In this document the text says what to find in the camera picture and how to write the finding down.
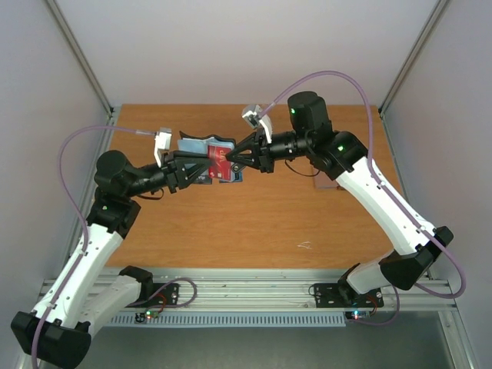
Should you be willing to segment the blue credit card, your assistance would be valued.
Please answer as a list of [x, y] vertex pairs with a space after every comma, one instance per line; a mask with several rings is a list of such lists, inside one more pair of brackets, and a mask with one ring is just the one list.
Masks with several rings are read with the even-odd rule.
[[233, 173], [231, 175], [230, 181], [224, 180], [224, 179], [219, 180], [220, 183], [226, 183], [226, 184], [228, 184], [228, 183], [240, 183], [242, 181], [243, 181], [243, 172], [242, 171], [240, 171], [238, 173]]

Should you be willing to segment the black leather card holder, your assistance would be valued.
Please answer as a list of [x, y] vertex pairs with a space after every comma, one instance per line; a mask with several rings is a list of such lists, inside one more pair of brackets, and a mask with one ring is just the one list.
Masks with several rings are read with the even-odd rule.
[[[209, 145], [228, 147], [231, 150], [236, 145], [236, 141], [233, 138], [222, 138], [218, 135], [197, 137], [197, 136], [188, 135], [183, 131], [180, 131], [179, 134], [180, 134], [180, 139], [178, 140], [178, 149], [180, 151], [202, 153], [208, 156]], [[208, 175], [208, 170], [204, 172], [203, 175]]]

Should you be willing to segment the black credit card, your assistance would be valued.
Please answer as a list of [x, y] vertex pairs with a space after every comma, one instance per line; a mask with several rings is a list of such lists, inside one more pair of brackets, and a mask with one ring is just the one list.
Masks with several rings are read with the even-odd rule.
[[212, 178], [208, 175], [199, 175], [194, 181], [194, 183], [197, 185], [211, 185], [212, 182]]

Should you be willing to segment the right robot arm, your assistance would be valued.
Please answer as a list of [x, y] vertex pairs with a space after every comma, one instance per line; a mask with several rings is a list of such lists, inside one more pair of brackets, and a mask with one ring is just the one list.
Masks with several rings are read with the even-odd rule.
[[288, 99], [291, 131], [275, 134], [259, 105], [243, 119], [255, 129], [226, 158], [236, 167], [271, 173], [274, 163], [305, 156], [311, 165], [352, 194], [383, 229], [393, 249], [348, 269], [337, 282], [345, 305], [359, 303], [372, 290], [393, 285], [410, 290], [454, 236], [449, 228], [424, 220], [369, 160], [368, 149], [349, 131], [335, 131], [322, 97], [302, 91]]

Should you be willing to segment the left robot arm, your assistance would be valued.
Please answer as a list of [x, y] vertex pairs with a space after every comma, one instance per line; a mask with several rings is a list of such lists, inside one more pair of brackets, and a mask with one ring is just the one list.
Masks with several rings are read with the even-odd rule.
[[126, 239], [145, 193], [185, 189], [211, 166], [205, 154], [173, 151], [158, 164], [136, 168], [120, 151], [102, 154], [96, 163], [95, 202], [82, 220], [78, 246], [45, 296], [30, 312], [19, 311], [11, 329], [32, 366], [45, 361], [59, 368], [76, 368], [92, 338], [119, 311], [150, 304], [159, 289], [153, 274], [127, 266], [115, 281], [91, 301], [88, 293], [109, 257]]

